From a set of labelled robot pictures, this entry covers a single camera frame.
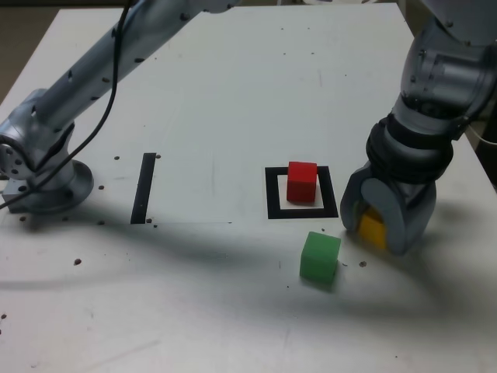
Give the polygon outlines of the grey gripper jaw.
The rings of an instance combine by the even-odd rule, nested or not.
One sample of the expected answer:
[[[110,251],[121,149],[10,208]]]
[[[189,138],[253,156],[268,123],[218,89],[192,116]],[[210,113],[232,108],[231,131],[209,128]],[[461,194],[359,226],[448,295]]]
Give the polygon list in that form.
[[[368,179],[361,187],[368,208],[360,220],[360,238],[402,256],[421,238],[436,205],[436,184],[387,184]]]
[[[348,231],[358,229],[363,213],[368,208],[361,187],[365,180],[372,177],[370,165],[364,165],[355,171],[349,178],[345,192],[340,202],[340,217],[342,224]]]

